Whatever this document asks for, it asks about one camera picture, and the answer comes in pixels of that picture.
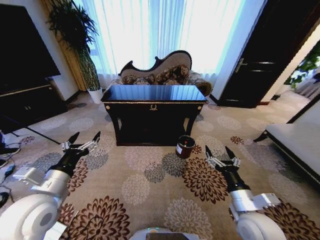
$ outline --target floral carpet pattern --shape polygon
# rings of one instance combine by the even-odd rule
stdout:
[[[319,192],[270,140],[253,142],[267,124],[288,121],[308,102],[290,91],[252,109],[216,106],[209,99],[192,128],[195,147],[189,158],[181,159],[174,146],[116,146],[105,107],[81,93],[68,112],[31,126],[58,142],[80,131],[75,144],[101,131],[99,146],[79,160],[67,183],[69,195],[59,220],[70,227],[61,239],[128,240],[138,230],[157,226],[198,234],[203,240],[240,240],[229,213],[226,181],[206,162],[207,145],[220,160],[229,158],[225,146],[241,159],[239,175],[254,195],[275,193],[281,199],[280,205],[260,212],[272,218],[288,240],[319,240]],[[16,170],[27,166],[45,172],[61,159],[60,145],[27,129],[15,133],[19,137],[7,134],[5,141],[21,142],[21,151],[12,158]],[[0,176],[7,166],[0,168]],[[30,184],[12,176],[4,185],[12,189],[15,201],[31,193]],[[0,214],[11,204],[9,200]]]

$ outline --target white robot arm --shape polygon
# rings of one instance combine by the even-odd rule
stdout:
[[[207,162],[221,172],[227,183],[232,203],[230,210],[236,223],[236,231],[244,240],[286,240],[281,228],[269,217],[256,212],[263,208],[280,204],[274,193],[263,193],[253,196],[250,187],[240,178],[238,169],[240,159],[225,147],[230,160],[220,161],[213,157],[208,146],[205,146]]]
[[[73,144],[79,132],[62,144],[61,160],[46,174],[34,167],[22,167],[14,177],[33,184],[26,196],[12,204],[0,217],[0,240],[42,240],[59,218],[59,209],[68,195],[67,183],[79,159],[93,151],[100,140]]]

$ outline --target sheer curtain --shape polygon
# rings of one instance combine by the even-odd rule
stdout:
[[[90,45],[102,87],[133,60],[149,69],[155,56],[186,50],[192,70],[214,81],[245,0],[74,0],[95,21]]]

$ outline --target brass drawer handle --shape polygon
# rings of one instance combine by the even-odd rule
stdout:
[[[157,104],[151,104],[149,110],[150,110],[150,111],[157,111],[157,110],[158,110],[158,109],[157,109]]]

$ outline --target floor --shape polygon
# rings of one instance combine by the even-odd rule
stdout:
[[[209,102],[192,129],[196,147],[183,160],[172,146],[116,146],[104,106],[82,93],[68,112],[31,126],[59,142],[80,131],[77,143],[84,143],[101,131],[99,147],[78,162],[68,183],[60,221],[68,224],[79,213],[64,238],[128,239],[139,229],[158,226],[207,240],[240,239],[228,211],[231,198],[226,182],[205,161],[205,145],[217,158],[226,156],[226,145],[241,159],[239,174],[253,194],[275,193],[281,199],[279,206],[261,212],[279,224],[287,239],[319,239],[319,192],[295,173],[268,139],[253,142],[267,124],[287,122],[308,102],[291,91],[254,109]],[[16,133],[22,136],[7,134],[6,140],[21,142],[21,152],[13,157],[17,168],[46,171],[61,158],[59,145],[26,129]],[[0,176],[5,170],[0,169]],[[12,188],[15,201],[30,193],[29,185],[11,176],[4,184]],[[10,204],[9,200],[0,212]]]

